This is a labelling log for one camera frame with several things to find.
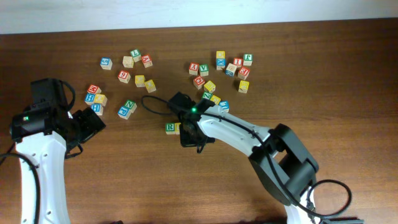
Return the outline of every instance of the wood grain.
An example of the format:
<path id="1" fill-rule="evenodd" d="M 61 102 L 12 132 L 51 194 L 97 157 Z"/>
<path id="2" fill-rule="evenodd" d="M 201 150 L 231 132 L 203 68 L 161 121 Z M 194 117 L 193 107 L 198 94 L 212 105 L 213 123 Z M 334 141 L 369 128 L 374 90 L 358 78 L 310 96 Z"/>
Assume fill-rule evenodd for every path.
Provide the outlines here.
<path id="1" fill-rule="evenodd" d="M 65 161 L 72 223 L 237 223 L 284 218 L 247 158 L 223 142 L 182 148 L 165 134 L 176 117 L 157 116 L 139 102 L 146 95 L 117 74 L 132 49 L 150 54 L 154 66 L 136 63 L 132 75 L 153 79 L 151 95 L 169 99 L 177 91 L 199 100 L 188 74 L 190 62 L 208 63 L 205 80 L 228 100 L 230 113 L 251 123 L 290 126 L 320 165 L 319 180 L 338 179 L 352 189 L 345 213 L 367 223 L 398 219 L 398 19 L 295 22 L 173 29 L 62 32 L 0 36 L 0 146 L 11 144 L 8 125 L 31 102 L 29 83 L 54 77 L 74 86 L 73 111 L 86 108 L 89 84 L 108 97 L 107 128 Z M 215 51 L 230 62 L 254 54 L 247 94 L 237 78 L 215 70 Z M 112 70 L 101 69 L 110 57 Z M 127 100 L 138 101 L 129 120 L 117 115 Z M 163 108 L 164 105 L 151 104 Z M 0 217 L 21 215 L 18 162 L 0 167 Z M 327 185 L 316 192 L 318 212 L 344 203 L 344 190 Z"/>

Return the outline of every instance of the wooden block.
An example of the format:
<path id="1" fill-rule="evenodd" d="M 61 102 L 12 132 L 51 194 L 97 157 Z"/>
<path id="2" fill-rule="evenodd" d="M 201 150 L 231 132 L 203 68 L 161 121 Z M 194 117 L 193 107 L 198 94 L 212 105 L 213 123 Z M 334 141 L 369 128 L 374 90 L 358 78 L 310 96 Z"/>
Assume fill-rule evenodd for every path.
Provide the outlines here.
<path id="1" fill-rule="evenodd" d="M 174 123 L 166 124 L 166 134 L 175 134 L 175 125 Z"/>
<path id="2" fill-rule="evenodd" d="M 236 65 L 237 68 L 240 68 L 240 67 L 242 67 L 243 59 L 241 59 L 241 58 L 234 58 L 234 63 L 233 63 L 233 64 Z"/>
<path id="3" fill-rule="evenodd" d="M 226 67 L 225 74 L 229 77 L 234 77 L 236 69 L 236 65 L 229 63 L 228 67 Z"/>
<path id="4" fill-rule="evenodd" d="M 137 103 L 132 101 L 132 100 L 127 100 L 124 104 L 125 107 L 129 108 L 131 113 L 134 113 L 135 110 L 137 109 Z"/>
<path id="5" fill-rule="evenodd" d="M 141 61 L 141 53 L 140 53 L 140 51 L 138 49 L 130 51 L 130 54 L 131 54 L 132 60 L 134 62 Z"/>
<path id="6" fill-rule="evenodd" d="M 240 93 L 247 93 L 248 89 L 249 89 L 249 82 L 241 80 L 241 83 L 239 84 L 239 90 L 238 91 Z"/>
<path id="7" fill-rule="evenodd" d="M 216 85 L 212 81 L 208 81 L 204 86 L 205 92 L 213 93 L 216 90 Z"/>
<path id="8" fill-rule="evenodd" d="M 134 60 L 130 56 L 123 57 L 123 66 L 124 68 L 132 68 L 134 67 Z"/>
<path id="9" fill-rule="evenodd" d="M 193 79 L 193 85 L 196 86 L 196 88 L 199 90 L 203 85 L 205 84 L 205 80 L 198 76 L 196 78 Z"/>
<path id="10" fill-rule="evenodd" d="M 213 96 L 210 98 L 210 100 L 213 101 L 216 105 L 218 105 L 218 104 L 220 103 L 220 101 L 221 101 L 221 98 L 218 97 L 218 96 L 213 95 Z"/>
<path id="11" fill-rule="evenodd" d="M 119 78 L 119 81 L 121 81 L 123 83 L 129 83 L 131 76 L 130 76 L 129 72 L 121 70 L 119 72 L 118 78 Z"/>
<path id="12" fill-rule="evenodd" d="M 209 75 L 209 66 L 207 64 L 200 65 L 200 76 L 208 76 Z"/>
<path id="13" fill-rule="evenodd" d="M 243 65 L 244 66 L 251 66 L 253 62 L 253 54 L 244 54 L 243 55 Z"/>
<path id="14" fill-rule="evenodd" d="M 136 86 L 137 87 L 145 87 L 145 76 L 136 75 Z"/>
<path id="15" fill-rule="evenodd" d="M 175 134 L 180 134 L 180 124 L 181 123 L 175 123 L 174 124 L 174 126 L 175 126 Z"/>
<path id="16" fill-rule="evenodd" d="M 189 65 L 189 74 L 191 75 L 198 75 L 199 64 L 198 63 L 191 63 Z"/>
<path id="17" fill-rule="evenodd" d="M 153 91 L 156 91 L 156 86 L 155 86 L 154 81 L 148 80 L 144 84 L 145 84 L 145 87 L 148 90 L 148 93 L 152 93 Z"/>
<path id="18" fill-rule="evenodd" d="M 225 51 L 223 51 L 223 50 L 217 50 L 217 52 L 216 52 L 216 58 L 223 58 L 223 59 L 225 59 Z"/>
<path id="19" fill-rule="evenodd" d="M 110 70 L 112 68 L 112 60 L 110 58 L 101 58 L 100 65 L 102 69 Z"/>
<path id="20" fill-rule="evenodd" d="M 87 93 L 85 102 L 87 105 L 92 105 L 94 103 L 95 94 Z"/>
<path id="21" fill-rule="evenodd" d="M 249 76 L 250 69 L 242 67 L 238 73 L 238 78 L 246 80 L 246 78 Z"/>
<path id="22" fill-rule="evenodd" d="M 101 93 L 101 89 L 96 85 L 90 85 L 90 87 L 88 87 L 87 89 L 87 93 L 91 94 Z"/>
<path id="23" fill-rule="evenodd" d="M 206 93 L 206 92 L 204 92 L 204 93 L 203 93 L 203 96 L 201 96 L 201 98 L 202 98 L 202 99 L 204 98 L 204 99 L 210 100 L 212 96 L 213 96 L 212 93 Z"/>
<path id="24" fill-rule="evenodd" d="M 226 112 L 229 112 L 229 103 L 226 100 L 221 101 L 218 106 L 220 106 Z"/>
<path id="25" fill-rule="evenodd" d="M 118 111 L 118 115 L 121 118 L 129 119 L 129 117 L 131 115 L 131 110 L 125 106 L 122 106 L 122 107 L 120 107 L 120 110 Z"/>
<path id="26" fill-rule="evenodd" d="M 95 103 L 91 106 L 91 109 L 99 116 L 104 112 L 104 107 L 101 104 Z"/>
<path id="27" fill-rule="evenodd" d="M 149 55 L 142 56 L 142 62 L 144 63 L 144 67 L 146 68 L 153 66 L 152 59 Z"/>
<path id="28" fill-rule="evenodd" d="M 106 102 L 108 102 L 108 99 L 105 95 L 103 94 L 96 94 L 94 97 L 94 103 L 99 103 L 102 106 L 106 106 Z"/>
<path id="29" fill-rule="evenodd" d="M 218 58 L 216 59 L 216 69 L 217 70 L 223 70 L 226 65 L 226 60 L 225 58 Z"/>

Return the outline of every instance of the green block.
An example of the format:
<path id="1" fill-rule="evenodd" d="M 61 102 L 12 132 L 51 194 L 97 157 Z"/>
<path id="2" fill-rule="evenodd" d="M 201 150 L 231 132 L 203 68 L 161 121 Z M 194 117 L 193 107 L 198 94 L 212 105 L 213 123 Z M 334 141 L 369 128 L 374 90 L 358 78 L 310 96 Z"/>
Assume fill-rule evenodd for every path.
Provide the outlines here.
<path id="1" fill-rule="evenodd" d="M 200 69 L 200 72 L 208 72 L 209 71 L 209 66 L 207 64 L 200 65 L 199 69 Z"/>
<path id="2" fill-rule="evenodd" d="M 204 99 L 210 100 L 212 96 L 213 96 L 212 93 L 204 93 L 203 96 L 201 96 L 201 97 Z"/>
<path id="3" fill-rule="evenodd" d="M 129 108 L 130 110 L 132 109 L 132 107 L 136 104 L 136 102 L 132 101 L 132 100 L 127 100 L 126 103 L 124 104 L 125 107 Z"/>

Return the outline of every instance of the number block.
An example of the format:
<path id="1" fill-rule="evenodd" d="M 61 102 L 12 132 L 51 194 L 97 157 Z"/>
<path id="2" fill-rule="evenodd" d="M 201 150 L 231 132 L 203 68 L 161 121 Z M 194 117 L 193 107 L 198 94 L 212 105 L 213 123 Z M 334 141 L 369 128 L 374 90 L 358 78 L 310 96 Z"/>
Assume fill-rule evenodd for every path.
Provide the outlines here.
<path id="1" fill-rule="evenodd" d="M 175 134 L 175 124 L 174 123 L 166 124 L 166 134 Z"/>
<path id="2" fill-rule="evenodd" d="M 205 92 L 213 93 L 216 90 L 216 85 L 212 81 L 208 81 L 204 86 Z"/>
<path id="3" fill-rule="evenodd" d="M 145 84 L 145 87 L 148 90 L 148 93 L 152 93 L 153 91 L 156 91 L 156 86 L 155 86 L 154 81 L 148 80 L 144 84 Z"/>
<path id="4" fill-rule="evenodd" d="M 91 109 L 99 116 L 104 112 L 104 107 L 101 104 L 95 103 L 91 106 Z"/>
<path id="5" fill-rule="evenodd" d="M 102 69 L 110 70 L 112 68 L 112 60 L 110 58 L 101 58 L 100 65 Z"/>
<path id="6" fill-rule="evenodd" d="M 129 83 L 131 76 L 130 76 L 129 72 L 121 70 L 119 72 L 118 78 L 119 78 L 119 81 L 121 81 L 123 83 Z"/>
<path id="7" fill-rule="evenodd" d="M 134 113 L 137 109 L 137 103 L 132 100 L 127 100 L 124 104 L 125 107 L 129 108 L 131 113 Z"/>
<path id="8" fill-rule="evenodd" d="M 137 87 L 145 87 L 145 76 L 136 75 L 136 86 Z"/>
<path id="9" fill-rule="evenodd" d="M 226 67 L 225 74 L 229 77 L 234 77 L 236 69 L 236 65 L 229 63 L 228 67 Z"/>
<path id="10" fill-rule="evenodd" d="M 144 63 L 144 67 L 151 67 L 154 64 L 152 63 L 152 59 L 149 55 L 142 56 L 142 62 Z"/>
<path id="11" fill-rule="evenodd" d="M 249 76 L 250 69 L 242 67 L 238 73 L 238 78 L 246 80 L 246 78 Z"/>
<path id="12" fill-rule="evenodd" d="M 130 56 L 123 57 L 123 66 L 124 68 L 132 68 L 134 67 L 134 60 Z"/>
<path id="13" fill-rule="evenodd" d="M 175 126 L 175 134 L 180 134 L 180 124 L 181 123 L 175 123 L 174 124 L 174 126 Z"/>
<path id="14" fill-rule="evenodd" d="M 99 103 L 102 106 L 106 106 L 106 102 L 108 102 L 108 99 L 105 95 L 103 94 L 96 94 L 94 97 L 94 103 Z"/>
<path id="15" fill-rule="evenodd" d="M 191 63 L 189 65 L 189 74 L 191 75 L 198 75 L 199 64 L 198 63 Z"/>
<path id="16" fill-rule="evenodd" d="M 210 100 L 212 96 L 213 96 L 212 93 L 206 93 L 206 92 L 204 92 L 204 93 L 203 93 L 203 96 L 201 96 L 201 98 L 202 98 L 202 99 Z"/>
<path id="17" fill-rule="evenodd" d="M 90 85 L 90 87 L 88 87 L 87 89 L 87 93 L 91 94 L 101 93 L 101 89 L 96 85 Z"/>
<path id="18" fill-rule="evenodd" d="M 243 65 L 244 66 L 251 66 L 253 62 L 253 54 L 244 54 L 243 55 Z"/>
<path id="19" fill-rule="evenodd" d="M 213 101 L 216 105 L 218 105 L 218 104 L 220 103 L 220 101 L 221 101 L 221 98 L 218 97 L 218 96 L 216 96 L 216 95 L 213 95 L 213 96 L 210 98 L 210 100 Z"/>
<path id="20" fill-rule="evenodd" d="M 229 112 L 229 103 L 226 100 L 221 101 L 218 106 L 220 106 L 226 112 Z"/>
<path id="21" fill-rule="evenodd" d="M 122 107 L 120 107 L 120 109 L 118 111 L 118 115 L 121 118 L 129 119 L 129 117 L 131 115 L 131 110 L 125 106 L 122 106 Z"/>
<path id="22" fill-rule="evenodd" d="M 205 84 L 205 80 L 198 76 L 196 78 L 193 79 L 193 85 L 196 86 L 196 88 L 199 90 L 203 85 Z"/>
<path id="23" fill-rule="evenodd" d="M 216 69 L 217 70 L 222 70 L 225 68 L 226 65 L 226 60 L 225 58 L 218 58 L 216 59 Z"/>
<path id="24" fill-rule="evenodd" d="M 130 51 L 130 54 L 131 54 L 132 60 L 134 62 L 141 61 L 141 53 L 140 53 L 140 51 L 138 49 Z"/>
<path id="25" fill-rule="evenodd" d="M 87 105 L 92 105 L 94 103 L 95 94 L 87 93 L 85 102 Z"/>
<path id="26" fill-rule="evenodd" d="M 249 82 L 248 81 L 243 81 L 241 80 L 241 83 L 239 84 L 239 90 L 238 92 L 240 93 L 247 93 L 249 89 Z"/>
<path id="27" fill-rule="evenodd" d="M 217 52 L 216 52 L 216 58 L 223 58 L 223 59 L 225 59 L 225 51 L 223 51 L 223 50 L 217 50 Z"/>

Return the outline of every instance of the wire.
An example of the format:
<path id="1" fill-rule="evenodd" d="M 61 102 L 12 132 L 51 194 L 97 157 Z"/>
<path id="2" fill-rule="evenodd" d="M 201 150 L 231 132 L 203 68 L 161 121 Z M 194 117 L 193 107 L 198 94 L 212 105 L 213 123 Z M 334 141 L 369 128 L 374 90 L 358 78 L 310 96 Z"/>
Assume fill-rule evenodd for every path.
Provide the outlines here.
<path id="1" fill-rule="evenodd" d="M 6 157 L 17 157 L 25 161 L 30 169 L 33 172 L 33 177 L 35 179 L 35 185 L 36 185 L 36 205 L 35 205 L 35 218 L 34 218 L 34 224 L 39 224 L 39 215 L 40 215 L 40 182 L 39 182 L 39 175 L 37 174 L 36 166 L 28 159 L 26 156 L 18 153 L 5 153 L 5 154 L 0 154 L 0 158 L 6 158 Z"/>
<path id="2" fill-rule="evenodd" d="M 180 106 L 177 106 L 177 105 L 175 105 L 175 104 L 173 104 L 173 103 L 170 103 L 170 102 L 168 102 L 168 101 L 165 101 L 165 100 L 163 100 L 163 99 L 161 99 L 161 98 L 159 98 L 159 97 L 156 97 L 156 96 L 143 96 L 142 98 L 144 98 L 144 97 L 155 98 L 155 99 L 160 100 L 160 101 L 162 101 L 162 102 L 164 102 L 164 103 L 167 103 L 167 106 L 169 106 L 169 107 L 174 107 L 174 108 L 176 108 L 176 109 L 178 109 L 178 110 L 182 110 L 182 111 L 184 111 L 184 112 L 186 112 L 186 113 L 193 113 L 193 114 L 211 116 L 211 117 L 214 117 L 214 118 L 218 118 L 220 121 L 221 121 L 221 120 L 224 120 L 224 121 L 226 121 L 226 122 L 229 122 L 229 123 L 231 123 L 231 124 L 233 124 L 233 125 L 235 125 L 235 126 L 241 128 L 241 129 L 247 131 L 249 134 L 253 135 L 253 136 L 261 143 L 261 146 L 262 146 L 263 148 L 266 147 L 265 142 L 258 136 L 258 134 L 256 134 L 255 131 L 250 130 L 249 128 L 247 128 L 247 127 L 243 126 L 242 124 L 239 124 L 239 123 L 237 123 L 237 122 L 235 122 L 235 121 L 231 121 L 231 120 L 228 119 L 228 118 L 224 118 L 224 117 L 222 117 L 222 116 L 215 115 L 215 114 L 201 113 L 201 112 L 193 112 L 193 111 L 191 111 L 191 110 L 187 110 L 187 109 L 185 109 L 185 108 L 182 108 L 182 107 L 180 107 Z M 265 155 L 267 156 L 267 160 L 268 160 L 269 166 L 271 167 L 272 174 L 275 176 L 275 179 L 277 180 L 278 184 L 279 184 L 280 187 L 282 188 L 283 192 L 289 197 L 289 199 L 290 199 L 291 201 L 293 201 L 293 204 L 294 204 L 295 206 L 301 208 L 301 209 L 302 209 L 304 212 L 306 212 L 307 214 L 312 215 L 312 216 L 314 216 L 314 217 L 322 218 L 322 219 L 331 219 L 331 218 L 337 217 L 338 215 L 341 215 L 341 214 L 342 214 L 343 212 L 345 212 L 345 211 L 347 210 L 347 208 L 350 206 L 353 195 L 352 195 L 352 192 L 351 192 L 351 190 L 349 189 L 349 187 L 348 187 L 346 184 L 344 184 L 344 183 L 342 183 L 342 182 L 340 182 L 340 181 L 338 181 L 338 180 L 329 180 L 329 179 L 327 179 L 327 180 L 321 180 L 321 181 L 319 181 L 319 182 L 317 182 L 317 183 L 315 183 L 315 184 L 313 184 L 313 185 L 311 186 L 310 190 L 309 190 L 308 193 L 307 193 L 307 200 L 309 200 L 309 198 L 310 198 L 310 196 L 311 196 L 311 193 L 312 193 L 312 191 L 315 189 L 315 187 L 318 187 L 319 185 L 325 184 L 325 183 L 334 183 L 334 184 L 338 184 L 338 185 L 340 185 L 340 186 L 342 186 L 342 187 L 344 187 L 344 188 L 346 189 L 347 194 L 348 194 L 348 200 L 347 200 L 346 204 L 345 204 L 341 209 L 339 209 L 337 212 L 331 213 L 331 214 L 329 214 L 329 215 L 322 215 L 322 214 L 319 214 L 319 213 L 316 213 L 316 212 L 314 212 L 314 211 L 309 210 L 308 208 L 306 208 L 306 207 L 304 207 L 302 204 L 300 204 L 300 202 L 292 195 L 292 193 L 290 193 L 290 191 L 287 189 L 287 187 L 283 184 L 283 182 L 282 182 L 282 180 L 280 179 L 278 173 L 276 172 L 276 169 L 275 169 L 274 164 L 272 163 L 271 155 L 270 155 L 269 153 L 265 153 Z"/>

